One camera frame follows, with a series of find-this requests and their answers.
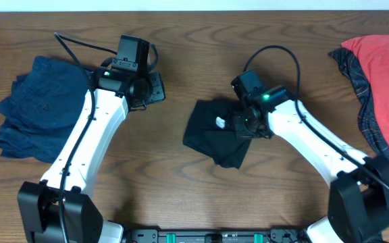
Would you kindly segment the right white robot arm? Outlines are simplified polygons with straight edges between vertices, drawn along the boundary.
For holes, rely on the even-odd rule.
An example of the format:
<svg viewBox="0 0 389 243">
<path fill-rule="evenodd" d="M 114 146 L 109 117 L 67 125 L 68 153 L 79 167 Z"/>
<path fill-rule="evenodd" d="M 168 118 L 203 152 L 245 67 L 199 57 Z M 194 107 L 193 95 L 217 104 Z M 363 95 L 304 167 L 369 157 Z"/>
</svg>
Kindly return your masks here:
<svg viewBox="0 0 389 243">
<path fill-rule="evenodd" d="M 254 71 L 231 82 L 242 112 L 241 138 L 279 136 L 291 144 L 329 188 L 328 214 L 282 242 L 374 242 L 389 227 L 389 160 L 370 158 L 317 121 L 285 87 L 268 88 Z"/>
</svg>

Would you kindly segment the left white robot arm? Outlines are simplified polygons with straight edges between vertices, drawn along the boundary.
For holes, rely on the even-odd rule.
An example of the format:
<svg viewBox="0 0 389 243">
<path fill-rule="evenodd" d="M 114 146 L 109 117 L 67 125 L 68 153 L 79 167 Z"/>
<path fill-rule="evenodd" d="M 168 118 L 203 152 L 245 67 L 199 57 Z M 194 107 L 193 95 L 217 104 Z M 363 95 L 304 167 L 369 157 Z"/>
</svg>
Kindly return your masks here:
<svg viewBox="0 0 389 243">
<path fill-rule="evenodd" d="M 103 218 L 93 202 L 97 174 L 118 127 L 133 111 L 165 100 L 154 44 L 121 35 L 113 57 L 92 74 L 67 48 L 86 78 L 82 112 L 40 182 L 24 182 L 18 206 L 28 242 L 125 242 L 124 227 Z"/>
</svg>

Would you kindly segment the black t-shirt with logo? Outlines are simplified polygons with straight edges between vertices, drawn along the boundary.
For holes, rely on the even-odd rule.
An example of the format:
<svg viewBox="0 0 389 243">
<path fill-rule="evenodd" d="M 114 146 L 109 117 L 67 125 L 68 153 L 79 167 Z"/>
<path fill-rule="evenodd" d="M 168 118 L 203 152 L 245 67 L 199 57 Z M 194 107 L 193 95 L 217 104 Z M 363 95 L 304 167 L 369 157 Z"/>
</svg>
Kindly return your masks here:
<svg viewBox="0 0 389 243">
<path fill-rule="evenodd" d="M 198 100 L 188 120 L 183 145 L 212 158 L 223 168 L 240 168 L 251 143 L 236 137 L 233 116 L 241 110 L 237 100 Z M 216 117 L 226 121 L 224 129 L 216 126 Z"/>
</svg>

